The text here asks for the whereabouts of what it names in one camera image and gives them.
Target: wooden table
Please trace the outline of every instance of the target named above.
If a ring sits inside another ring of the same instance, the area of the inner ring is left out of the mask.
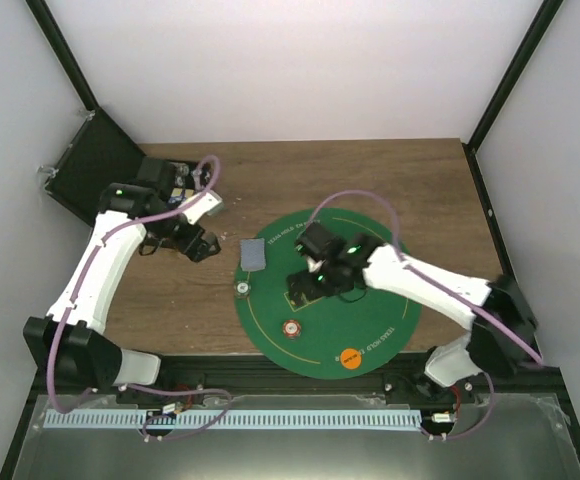
[[[315,207],[340,190],[372,190],[389,199],[411,254],[458,273],[495,278],[500,267],[472,177],[456,139],[143,145],[148,155],[222,160],[215,188],[226,210],[201,224],[222,252],[193,264],[172,251],[135,256],[110,308],[106,336],[119,346],[159,353],[251,353],[233,299],[239,240],[288,213]],[[361,197],[332,206],[389,225]],[[409,350],[426,350],[462,333],[424,308]]]

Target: yellow line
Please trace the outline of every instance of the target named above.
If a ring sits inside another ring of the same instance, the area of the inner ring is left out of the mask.
[[[298,312],[299,310],[303,310],[304,308],[309,307],[310,305],[314,305],[315,303],[317,303],[319,300],[321,300],[321,298],[317,298],[316,300],[312,301],[312,302],[308,302],[306,300],[305,305],[301,305],[299,308],[295,308],[292,306],[292,302],[290,302],[290,296],[288,294],[289,292],[283,292],[283,298],[286,299],[286,302],[288,303],[288,306],[290,307],[290,310],[292,310],[294,313]]]
[[[308,360],[307,358],[303,358],[303,357],[299,357],[297,355],[295,355],[294,353],[290,353],[289,351],[287,351],[286,349],[280,347],[279,345],[277,345],[275,343],[274,340],[272,340],[268,334],[266,332],[263,331],[263,328],[261,328],[261,325],[259,324],[259,321],[257,320],[257,317],[255,316],[254,312],[252,311],[252,305],[250,304],[250,297],[248,296],[248,308],[250,308],[250,314],[252,315],[252,319],[254,320],[254,323],[257,325],[257,328],[259,329],[259,331],[263,334],[264,337],[266,337],[268,339],[268,341],[274,345],[275,347],[277,347],[279,350],[281,350],[283,353],[285,353],[286,355],[290,355],[292,358],[296,358],[297,360],[301,360],[302,362],[308,362],[308,363],[313,363],[315,365],[321,365],[321,362],[316,362],[314,360]]]

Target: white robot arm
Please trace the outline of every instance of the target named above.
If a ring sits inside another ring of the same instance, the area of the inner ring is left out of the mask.
[[[110,303],[137,247],[173,248],[193,262],[218,254],[216,236],[198,220],[223,204],[210,190],[186,200],[189,208],[175,214],[167,204],[171,188],[161,181],[168,169],[155,170],[160,177],[139,176],[133,184],[112,184],[103,192],[92,236],[67,287],[44,318],[28,319],[24,338],[39,369],[53,362],[59,378],[92,388],[155,382],[157,355],[122,349],[103,336]],[[144,217],[157,221],[144,224]]]
[[[378,247],[368,258],[368,263],[368,267],[363,269],[363,278],[368,287],[414,300],[442,313],[468,332],[472,330],[476,314],[406,267],[412,265],[476,305],[483,305],[492,292],[487,280],[448,272],[408,255],[401,260],[392,245]],[[467,334],[436,348],[426,363],[425,374],[438,385],[450,387],[462,378],[480,373],[481,368],[474,364],[466,350],[469,341],[470,335]]]
[[[296,247],[306,257],[310,275],[300,272],[288,277],[291,296],[309,292],[314,298],[315,294],[333,296],[355,287],[376,288],[436,310],[466,330],[466,335],[431,352],[423,373],[436,386],[447,388],[481,371],[509,377],[526,360],[517,343],[475,313],[481,310],[486,317],[499,318],[520,341],[531,343],[536,320],[514,279],[487,281],[448,272],[397,253],[377,237],[359,234],[347,242],[319,223],[306,228]]]

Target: green circular mat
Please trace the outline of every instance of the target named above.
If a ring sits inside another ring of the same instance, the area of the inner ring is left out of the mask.
[[[421,306],[389,292],[368,289],[355,303],[321,298],[294,308],[288,299],[286,276],[307,268],[294,248],[312,210],[271,223],[257,235],[266,241],[265,270],[246,273],[237,268],[235,280],[247,280],[250,295],[235,299],[244,330],[254,345],[277,365],[313,378],[349,378],[374,370],[394,357],[410,339]],[[374,220],[349,210],[323,209],[319,221],[330,231],[352,238],[365,232],[390,241],[390,231]],[[354,300],[362,291],[351,291]],[[287,338],[286,320],[301,325],[301,335]]]

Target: purple cable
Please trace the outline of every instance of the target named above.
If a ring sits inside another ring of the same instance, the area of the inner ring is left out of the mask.
[[[310,218],[308,219],[308,222],[312,222],[315,219],[315,217],[317,216],[317,213],[319,213],[319,211],[323,207],[325,207],[328,203],[330,203],[335,198],[338,198],[338,197],[341,197],[344,195],[362,195],[364,197],[370,197],[370,198],[376,200],[377,202],[379,202],[381,205],[383,205],[386,208],[386,210],[388,210],[388,212],[390,213],[390,216],[391,216],[391,221],[392,221],[392,246],[394,247],[394,250],[395,250],[399,260],[401,260],[401,261],[405,260],[405,256],[404,256],[403,252],[401,251],[401,247],[399,246],[399,217],[397,216],[397,212],[394,210],[392,205],[390,205],[390,202],[388,202],[386,199],[380,197],[376,193],[368,192],[366,190],[344,190],[342,192],[330,195],[323,202],[321,202],[317,208],[314,209],[314,211],[312,212],[312,215],[310,215]],[[429,283],[430,285],[441,290],[446,295],[449,295],[451,298],[454,298],[458,302],[460,302],[463,305],[465,305],[466,307],[468,307],[475,315],[479,315],[480,317],[484,318],[486,321],[488,321],[489,323],[494,325],[499,331],[501,331],[512,342],[514,342],[519,348],[521,348],[523,351],[525,351],[532,358],[532,360],[534,360],[538,365],[540,365],[540,366],[544,365],[543,358],[541,357],[541,355],[539,355],[537,352],[535,352],[532,349],[532,347],[530,347],[530,345],[528,345],[526,342],[521,340],[521,338],[519,338],[519,336],[517,334],[515,334],[512,330],[510,330],[508,327],[506,327],[497,317],[492,315],[490,312],[487,312],[486,310],[481,308],[479,305],[476,305],[476,304],[472,303],[471,301],[463,298],[458,293],[453,292],[451,289],[449,289],[445,285],[442,285],[441,283],[437,282],[435,279],[429,277],[428,275],[426,275],[425,273],[423,273],[421,270],[417,269],[416,267],[413,267],[412,265],[407,265],[405,268],[410,270],[415,275],[417,275],[424,282]]]
[[[221,410],[221,412],[219,412],[216,417],[214,417],[212,420],[210,420],[206,424],[202,425],[201,427],[197,428],[196,430],[192,430],[191,432],[186,432],[186,433],[182,433],[179,435],[170,434],[170,435],[167,435],[165,437],[161,437],[163,440],[179,440],[181,438],[191,437],[192,435],[196,435],[198,433],[205,432],[210,427],[212,427],[214,424],[219,422],[223,417],[225,417],[228,414],[230,407],[232,406],[232,395],[230,395],[230,393],[227,390],[223,390],[221,388],[208,388],[206,390],[190,390],[190,391],[183,391],[183,392],[177,392],[177,391],[169,392],[167,390],[158,390],[156,388],[144,387],[142,385],[134,385],[134,384],[129,384],[128,388],[131,388],[133,390],[137,390],[139,392],[152,393],[154,395],[167,395],[169,397],[191,397],[193,395],[223,395],[224,397],[226,397],[228,399],[228,403],[226,404],[225,407],[223,407],[223,410]],[[147,432],[147,428],[150,425],[150,423],[152,423],[160,418],[170,418],[170,417],[168,415],[155,415],[154,417],[150,417],[150,418],[146,417],[146,421],[143,422],[143,425],[141,427],[141,433],[143,433],[144,437],[150,438],[151,435]]]
[[[488,402],[488,409],[486,410],[486,413],[483,415],[483,417],[481,417],[481,420],[479,420],[474,427],[469,428],[465,432],[457,433],[456,435],[449,435],[446,437],[446,440],[459,440],[461,438],[465,438],[468,435],[473,434],[481,427],[483,427],[490,418],[490,415],[492,415],[492,411],[494,410],[494,384],[492,383],[492,378],[490,378],[490,375],[488,375],[486,372],[481,373],[483,373],[483,375],[486,377],[486,382],[488,382],[488,388],[490,389],[490,399]],[[421,427],[421,432],[427,437],[434,436],[423,427]]]
[[[131,225],[155,222],[157,220],[164,220],[166,218],[170,218],[170,217],[174,217],[176,215],[179,215],[182,212],[186,211],[188,208],[195,205],[199,200],[201,200],[201,198],[206,193],[208,193],[210,190],[212,190],[212,188],[217,183],[217,180],[219,179],[219,174],[221,172],[220,160],[215,155],[208,155],[203,160],[201,160],[201,162],[199,162],[196,170],[201,171],[203,169],[203,167],[207,163],[209,163],[210,161],[214,164],[214,170],[212,172],[212,177],[210,178],[210,181],[205,186],[205,188],[203,188],[203,190],[201,190],[201,192],[199,192],[199,195],[197,195],[196,198],[193,198],[192,200],[181,205],[179,208],[176,208],[174,210],[170,210],[169,212],[160,213],[158,215],[151,215],[149,217],[137,218],[137,219],[131,220],[129,222],[123,223],[123,224],[113,228],[112,230],[110,230],[108,233],[106,233],[102,237],[101,241],[103,242],[103,246],[97,245],[96,247],[94,247],[92,249],[92,252],[90,252],[90,255],[88,256],[85,264],[83,265],[83,268],[81,269],[81,272],[79,273],[79,276],[77,277],[77,281],[75,282],[74,288],[72,290],[72,295],[70,296],[70,301],[73,304],[77,301],[77,298],[79,297],[79,292],[81,290],[81,287],[83,286],[83,283],[86,280],[86,276],[88,274],[88,271],[90,270],[90,267],[92,266],[92,263],[94,262],[95,257],[101,251],[101,249],[105,248],[105,243],[106,243],[106,241],[108,241],[110,239],[110,237],[112,237],[115,233],[119,232],[120,230],[123,230],[124,228],[130,227]],[[55,370],[55,366],[56,366],[56,362],[57,362],[57,354],[59,352],[59,344],[61,343],[61,336],[63,335],[63,330],[65,329],[66,324],[68,323],[68,319],[70,318],[71,311],[72,311],[71,307],[66,308],[65,311],[63,312],[61,320],[59,321],[59,324],[57,325],[57,329],[54,333],[54,337],[52,338],[52,344],[50,345],[50,353],[48,355],[48,366],[46,368],[46,385],[48,387],[48,398],[50,399],[50,403],[52,404],[52,407],[57,412],[64,413],[64,414],[70,413],[72,410],[77,408],[79,406],[79,404],[92,391],[91,388],[86,388],[81,393],[81,395],[79,395],[79,397],[77,398],[77,402],[74,405],[72,405],[71,407],[63,407],[59,403],[59,400],[57,399],[57,391],[56,391],[55,384],[54,384],[54,370]]]

